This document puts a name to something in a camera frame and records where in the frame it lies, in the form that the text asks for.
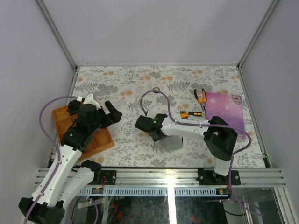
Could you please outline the grey plastic tool case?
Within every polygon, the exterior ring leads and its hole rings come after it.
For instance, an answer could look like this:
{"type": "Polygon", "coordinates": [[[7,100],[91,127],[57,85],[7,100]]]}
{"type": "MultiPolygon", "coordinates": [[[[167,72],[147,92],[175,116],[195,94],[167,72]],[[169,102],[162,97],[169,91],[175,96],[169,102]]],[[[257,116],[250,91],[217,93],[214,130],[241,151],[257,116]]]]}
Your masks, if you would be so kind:
{"type": "Polygon", "coordinates": [[[167,150],[179,150],[184,146],[183,139],[176,135],[166,136],[164,139],[159,141],[159,144],[163,149],[167,150]]]}

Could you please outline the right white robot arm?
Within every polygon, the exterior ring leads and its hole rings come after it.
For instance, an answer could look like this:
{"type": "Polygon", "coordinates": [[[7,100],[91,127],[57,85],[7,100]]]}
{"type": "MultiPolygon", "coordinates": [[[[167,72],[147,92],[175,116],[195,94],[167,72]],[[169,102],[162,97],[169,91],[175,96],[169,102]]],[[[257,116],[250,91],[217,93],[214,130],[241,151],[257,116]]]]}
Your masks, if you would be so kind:
{"type": "Polygon", "coordinates": [[[182,119],[172,120],[166,114],[156,114],[154,118],[141,115],[135,127],[170,150],[181,149],[183,138],[203,140],[215,158],[214,181],[224,184],[229,180],[231,157],[238,134],[222,118],[213,116],[211,120],[186,123],[182,119]]]}

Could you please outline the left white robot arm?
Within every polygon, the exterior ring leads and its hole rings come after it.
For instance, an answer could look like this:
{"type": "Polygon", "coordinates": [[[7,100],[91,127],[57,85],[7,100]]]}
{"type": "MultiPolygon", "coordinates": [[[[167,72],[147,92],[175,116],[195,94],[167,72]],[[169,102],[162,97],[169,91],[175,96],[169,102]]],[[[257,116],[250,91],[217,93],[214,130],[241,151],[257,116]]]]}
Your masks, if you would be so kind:
{"type": "Polygon", "coordinates": [[[19,202],[18,207],[25,216],[24,223],[61,223],[66,208],[77,193],[86,185],[97,184],[103,179],[101,165],[86,160],[65,184],[75,163],[93,140],[94,133],[118,123],[122,113],[110,101],[105,102],[108,114],[93,99],[84,98],[75,103],[78,104],[77,118],[64,133],[47,175],[30,197],[23,197],[19,202]]]}

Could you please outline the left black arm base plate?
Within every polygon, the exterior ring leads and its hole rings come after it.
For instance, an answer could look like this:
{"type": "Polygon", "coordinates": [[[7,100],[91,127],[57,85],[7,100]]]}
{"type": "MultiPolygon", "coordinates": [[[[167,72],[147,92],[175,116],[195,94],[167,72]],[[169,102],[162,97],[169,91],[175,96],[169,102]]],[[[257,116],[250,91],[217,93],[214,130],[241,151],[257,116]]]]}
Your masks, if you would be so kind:
{"type": "Polygon", "coordinates": [[[99,179],[101,186],[116,184],[116,170],[103,170],[99,179]]]}

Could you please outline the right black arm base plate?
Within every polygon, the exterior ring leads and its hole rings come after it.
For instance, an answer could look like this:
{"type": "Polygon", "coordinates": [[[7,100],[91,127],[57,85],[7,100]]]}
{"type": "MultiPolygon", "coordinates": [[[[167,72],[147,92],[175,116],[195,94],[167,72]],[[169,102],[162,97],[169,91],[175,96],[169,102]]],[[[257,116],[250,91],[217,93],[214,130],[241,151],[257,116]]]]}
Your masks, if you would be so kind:
{"type": "Polygon", "coordinates": [[[241,185],[240,175],[237,170],[232,170],[231,175],[222,176],[216,174],[213,169],[208,168],[198,168],[198,177],[196,180],[200,185],[204,186],[214,186],[214,185],[228,185],[233,186],[241,185]]]}

